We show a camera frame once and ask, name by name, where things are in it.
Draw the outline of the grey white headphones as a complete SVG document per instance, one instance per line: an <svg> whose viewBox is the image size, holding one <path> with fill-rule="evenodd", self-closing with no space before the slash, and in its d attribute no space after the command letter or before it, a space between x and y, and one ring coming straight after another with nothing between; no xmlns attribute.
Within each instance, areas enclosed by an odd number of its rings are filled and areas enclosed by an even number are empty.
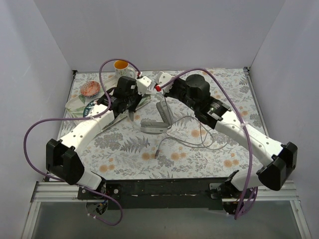
<svg viewBox="0 0 319 239"><path fill-rule="evenodd" d="M172 127L171 109L166 101L156 103L157 119L145 120L140 124L140 130L146 134L163 134Z"/></svg>

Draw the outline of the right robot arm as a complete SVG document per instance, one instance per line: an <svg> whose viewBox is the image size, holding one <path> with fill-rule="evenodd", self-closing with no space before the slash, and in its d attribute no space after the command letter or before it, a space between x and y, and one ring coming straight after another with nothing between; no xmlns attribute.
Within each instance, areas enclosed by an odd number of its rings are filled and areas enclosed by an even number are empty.
<svg viewBox="0 0 319 239"><path fill-rule="evenodd" d="M228 105L211 96L210 84L202 75L192 74L183 80L164 74L156 83L156 90L163 91L165 97L188 106L201 123L252 151L259 160L259 165L251 170L233 172L220 186L221 195L237 198L245 188L265 186L273 191L282 188L297 165L298 148L294 143L273 140L241 121Z"/></svg>

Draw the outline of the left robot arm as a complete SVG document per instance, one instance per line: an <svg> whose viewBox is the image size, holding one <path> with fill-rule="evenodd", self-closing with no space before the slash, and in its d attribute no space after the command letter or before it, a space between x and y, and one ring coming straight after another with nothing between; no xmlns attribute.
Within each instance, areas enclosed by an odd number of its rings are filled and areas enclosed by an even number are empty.
<svg viewBox="0 0 319 239"><path fill-rule="evenodd" d="M85 120L59 140L51 139L46 145L46 169L70 185L89 188L95 199L105 196L102 177L86 169L80 156L87 145L125 111L133 112L147 91L146 78L120 77L111 96L103 95L91 108Z"/></svg>

